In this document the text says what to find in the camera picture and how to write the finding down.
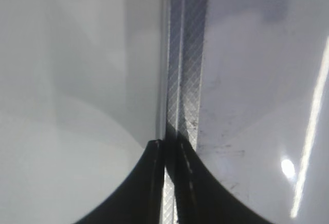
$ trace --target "white surface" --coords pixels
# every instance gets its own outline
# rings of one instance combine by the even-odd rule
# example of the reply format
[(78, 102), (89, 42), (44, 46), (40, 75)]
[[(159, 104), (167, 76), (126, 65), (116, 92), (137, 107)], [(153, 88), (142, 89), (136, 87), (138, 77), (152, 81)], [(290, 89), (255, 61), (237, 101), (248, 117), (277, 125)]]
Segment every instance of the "white surface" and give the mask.
[(203, 162), (274, 223), (327, 223), (329, 0), (209, 0)]
[(161, 0), (0, 0), (0, 223), (72, 223), (155, 139)]

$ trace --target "black curved edge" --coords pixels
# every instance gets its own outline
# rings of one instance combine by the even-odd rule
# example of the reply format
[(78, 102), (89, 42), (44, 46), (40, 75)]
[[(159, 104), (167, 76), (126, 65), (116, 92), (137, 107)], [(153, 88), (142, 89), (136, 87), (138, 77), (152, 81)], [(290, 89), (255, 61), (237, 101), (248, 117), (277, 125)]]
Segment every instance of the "black curved edge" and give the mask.
[(212, 176), (182, 134), (176, 141), (174, 184), (179, 224), (270, 224)]
[(76, 224), (158, 224), (165, 169), (164, 143), (148, 142), (127, 179)]

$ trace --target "metal strip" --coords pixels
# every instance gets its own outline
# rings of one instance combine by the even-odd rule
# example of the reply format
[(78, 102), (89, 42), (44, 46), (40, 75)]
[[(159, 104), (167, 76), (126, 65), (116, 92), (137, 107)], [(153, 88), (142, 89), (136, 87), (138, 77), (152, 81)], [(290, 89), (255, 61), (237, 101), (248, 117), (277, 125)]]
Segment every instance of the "metal strip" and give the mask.
[[(167, 123), (197, 144), (207, 0), (170, 0)], [(164, 176), (162, 223), (178, 223), (174, 186)]]

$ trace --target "diamond-pattern metal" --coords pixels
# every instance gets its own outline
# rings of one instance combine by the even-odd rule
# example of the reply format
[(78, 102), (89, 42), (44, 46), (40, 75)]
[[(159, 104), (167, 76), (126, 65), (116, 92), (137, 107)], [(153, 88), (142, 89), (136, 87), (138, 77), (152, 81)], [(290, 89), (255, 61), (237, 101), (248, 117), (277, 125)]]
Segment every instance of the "diamond-pattern metal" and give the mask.
[[(207, 0), (170, 0), (167, 123), (196, 148)], [(177, 222), (174, 186), (164, 176), (162, 223)]]

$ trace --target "white panel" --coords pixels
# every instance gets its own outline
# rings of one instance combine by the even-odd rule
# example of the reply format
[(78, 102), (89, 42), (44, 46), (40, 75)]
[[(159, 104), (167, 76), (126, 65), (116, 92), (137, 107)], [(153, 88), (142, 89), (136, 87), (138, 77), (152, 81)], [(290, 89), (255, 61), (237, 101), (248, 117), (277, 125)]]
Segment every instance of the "white panel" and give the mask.
[(0, 0), (0, 223), (72, 223), (155, 139), (161, 0)]
[(198, 154), (269, 220), (327, 223), (329, 0), (209, 0), (208, 13)]

